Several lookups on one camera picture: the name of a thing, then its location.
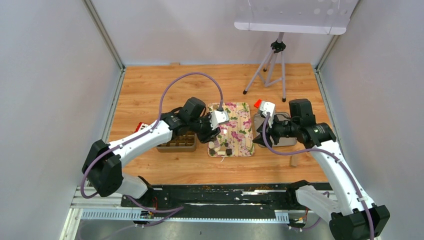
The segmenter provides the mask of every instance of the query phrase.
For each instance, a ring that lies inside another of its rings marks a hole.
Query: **floral tray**
[[[216,110],[218,103],[211,103],[209,111]],[[252,118],[246,102],[226,102],[222,105],[228,113],[229,123],[220,125],[221,133],[215,142],[207,145],[211,157],[250,157],[255,152]]]

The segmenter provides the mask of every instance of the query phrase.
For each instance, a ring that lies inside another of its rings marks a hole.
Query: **robotic arm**
[[[167,143],[177,136],[184,135],[187,131],[195,132],[201,143],[212,141],[220,133],[218,126],[227,123],[230,118],[228,113],[222,111],[222,109],[214,110],[201,116],[205,108],[204,102],[192,97],[187,100],[183,107],[163,113],[154,130],[151,130],[151,128],[156,122],[125,138],[111,141],[109,144],[102,140],[96,141],[91,146],[82,167],[82,172],[85,173],[88,166],[99,155],[116,148],[116,150],[106,154],[95,163],[88,173],[87,179],[101,197],[120,193],[140,199],[151,189],[150,184],[142,177],[122,173],[122,168],[147,150]],[[123,144],[131,139],[136,140]]]
[[[254,143],[271,149],[280,138],[296,138],[305,146],[300,152],[310,152],[319,163],[337,197],[337,202],[325,197],[305,180],[292,183],[287,188],[287,201],[296,206],[303,205],[329,223],[336,240],[366,240],[371,235],[380,235],[390,213],[385,205],[377,206],[365,192],[352,173],[340,151],[331,128],[326,123],[316,123],[311,102],[296,99],[289,102],[289,120],[280,121],[275,113],[275,104],[258,102],[259,113],[268,121],[258,128]]]

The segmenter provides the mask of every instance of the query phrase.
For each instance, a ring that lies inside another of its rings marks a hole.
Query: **gray tray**
[[[289,114],[287,112],[276,112],[275,115],[278,117],[279,120],[286,120],[286,116],[288,117]],[[254,133],[255,133],[255,137],[259,135],[259,132],[257,132],[256,130],[259,128],[259,126],[262,125],[262,123],[264,122],[265,118],[261,117],[259,114],[255,114],[253,116],[253,127],[254,127]],[[273,145],[272,147],[286,147],[286,146],[294,146],[296,145],[298,141],[296,141],[296,138],[294,137],[289,137],[289,138],[285,138],[282,137],[279,139],[279,143],[277,145]],[[261,148],[265,148],[264,145],[258,144],[259,147]]]

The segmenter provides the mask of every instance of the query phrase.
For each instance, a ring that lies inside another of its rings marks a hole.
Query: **cable clip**
[[[361,198],[358,198],[358,201],[359,202],[367,201],[367,200],[368,200],[368,197],[367,196],[362,196]]]

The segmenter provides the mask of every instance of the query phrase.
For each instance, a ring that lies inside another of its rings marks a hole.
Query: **gray floor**
[[[317,220],[314,214],[308,215],[308,224]],[[100,240],[111,233],[134,225],[122,220],[81,221],[82,240]],[[304,232],[288,230],[282,224],[256,223],[206,223],[206,222],[164,222],[146,228],[130,228],[108,240],[333,240],[329,226],[321,221],[314,229]]]

